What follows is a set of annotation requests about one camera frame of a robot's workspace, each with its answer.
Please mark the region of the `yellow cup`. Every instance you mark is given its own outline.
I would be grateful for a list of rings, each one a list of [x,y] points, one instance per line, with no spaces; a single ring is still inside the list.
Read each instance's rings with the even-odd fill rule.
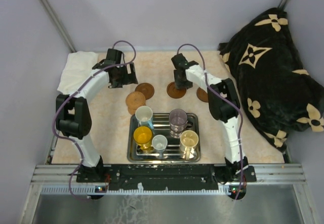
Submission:
[[[134,131],[133,139],[141,150],[146,150],[151,147],[153,132],[147,126],[140,126]]]

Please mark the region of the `white and blue cup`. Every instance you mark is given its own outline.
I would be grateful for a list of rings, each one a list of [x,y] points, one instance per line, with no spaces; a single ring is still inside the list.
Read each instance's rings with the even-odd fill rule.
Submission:
[[[153,111],[148,106],[141,106],[135,112],[135,117],[140,126],[146,126],[151,130],[154,129],[153,125]]]

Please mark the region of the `wooden coaster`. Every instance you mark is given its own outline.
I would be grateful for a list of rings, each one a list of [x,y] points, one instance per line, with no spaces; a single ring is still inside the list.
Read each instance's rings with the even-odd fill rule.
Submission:
[[[167,86],[167,94],[174,99],[180,99],[186,94],[185,89],[177,89],[174,82],[171,82]]]
[[[141,92],[145,96],[146,100],[150,99],[155,93],[154,86],[150,83],[140,83],[135,88],[135,91]]]
[[[196,91],[198,99],[202,102],[208,102],[208,94],[201,88],[198,88]]]

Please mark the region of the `small clear grey cup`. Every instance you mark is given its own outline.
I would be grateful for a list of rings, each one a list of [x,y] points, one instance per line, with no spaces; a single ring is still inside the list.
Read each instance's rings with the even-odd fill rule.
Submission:
[[[152,139],[152,147],[158,153],[159,158],[163,157],[163,154],[164,154],[164,151],[167,148],[167,145],[168,145],[168,140],[163,135],[156,135]]]

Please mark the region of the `purple glass mug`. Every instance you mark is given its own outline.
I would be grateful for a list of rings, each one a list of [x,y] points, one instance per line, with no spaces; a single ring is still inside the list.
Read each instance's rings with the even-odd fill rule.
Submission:
[[[187,113],[182,109],[174,109],[170,112],[169,123],[170,135],[174,138],[179,138],[183,131],[193,126],[193,123],[188,121]]]

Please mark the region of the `black floral blanket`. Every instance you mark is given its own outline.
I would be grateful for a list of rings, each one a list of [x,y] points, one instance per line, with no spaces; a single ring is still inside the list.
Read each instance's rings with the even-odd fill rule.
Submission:
[[[280,152],[292,131],[323,131],[323,86],[305,69],[287,13],[271,8],[218,46],[255,129]]]

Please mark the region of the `cream mug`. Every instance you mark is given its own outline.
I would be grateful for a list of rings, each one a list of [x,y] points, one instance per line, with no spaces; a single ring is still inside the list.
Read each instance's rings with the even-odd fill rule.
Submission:
[[[192,130],[183,131],[180,136],[180,150],[184,153],[185,160],[190,159],[190,154],[196,148],[199,142],[199,136]]]

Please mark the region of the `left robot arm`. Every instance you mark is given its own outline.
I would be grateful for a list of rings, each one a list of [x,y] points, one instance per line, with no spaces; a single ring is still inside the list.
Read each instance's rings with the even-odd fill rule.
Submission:
[[[102,157],[90,136],[90,102],[103,87],[114,89],[137,83],[133,61],[126,63],[122,51],[109,48],[105,59],[92,67],[89,77],[78,89],[57,96],[52,129],[58,138],[70,141],[78,152],[80,164],[74,173],[79,182],[100,182],[105,177]]]

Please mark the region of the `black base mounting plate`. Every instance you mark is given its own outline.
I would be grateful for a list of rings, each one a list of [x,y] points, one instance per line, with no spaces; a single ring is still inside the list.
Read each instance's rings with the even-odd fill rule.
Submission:
[[[244,170],[244,183],[255,182],[253,166]],[[81,183],[102,182],[112,191],[136,190],[142,184],[145,191],[217,190],[219,184],[239,182],[231,179],[225,165],[218,164],[112,164],[96,168],[81,167],[76,175]]]

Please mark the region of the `woven coaster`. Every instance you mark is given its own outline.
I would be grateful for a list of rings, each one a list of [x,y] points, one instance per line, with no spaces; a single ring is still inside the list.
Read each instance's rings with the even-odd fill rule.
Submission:
[[[144,106],[146,103],[146,98],[143,93],[134,91],[126,97],[126,105],[128,108],[137,109]]]
[[[133,108],[133,107],[128,107],[128,113],[129,113],[130,115],[134,115],[135,112],[136,112],[136,110],[137,110],[136,107],[135,107],[135,108]]]

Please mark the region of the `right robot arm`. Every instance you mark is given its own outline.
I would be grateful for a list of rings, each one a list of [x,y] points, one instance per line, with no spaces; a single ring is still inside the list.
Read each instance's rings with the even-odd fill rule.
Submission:
[[[244,170],[249,167],[242,150],[242,119],[240,103],[233,81],[220,79],[196,61],[187,61],[183,54],[171,58],[174,66],[174,81],[178,90],[189,89],[196,84],[208,96],[209,112],[220,122],[225,143],[226,175],[232,181],[244,182]]]

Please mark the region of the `aluminium rail frame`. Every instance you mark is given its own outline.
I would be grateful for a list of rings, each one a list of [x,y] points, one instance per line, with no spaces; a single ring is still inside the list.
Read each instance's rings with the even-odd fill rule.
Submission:
[[[319,223],[300,164],[106,165],[98,182],[73,165],[36,166],[21,223]]]

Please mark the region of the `white folded cloth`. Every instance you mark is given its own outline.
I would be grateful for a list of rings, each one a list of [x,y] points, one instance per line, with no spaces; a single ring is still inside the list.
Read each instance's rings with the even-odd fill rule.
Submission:
[[[98,56],[94,52],[70,53],[61,74],[58,92],[64,95],[75,92],[89,77],[92,67],[98,62]]]

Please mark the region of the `steel tray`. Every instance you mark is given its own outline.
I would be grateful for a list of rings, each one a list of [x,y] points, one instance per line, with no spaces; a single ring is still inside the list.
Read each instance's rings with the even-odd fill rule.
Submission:
[[[168,145],[163,153],[158,153],[153,147],[142,150],[133,138],[133,133],[139,127],[136,117],[130,119],[127,158],[132,163],[138,164],[171,164],[194,163],[200,160],[200,144],[191,150],[189,159],[185,159],[185,152],[180,149],[180,139],[174,138],[170,133],[168,113],[153,114],[154,135],[163,135],[168,140]]]

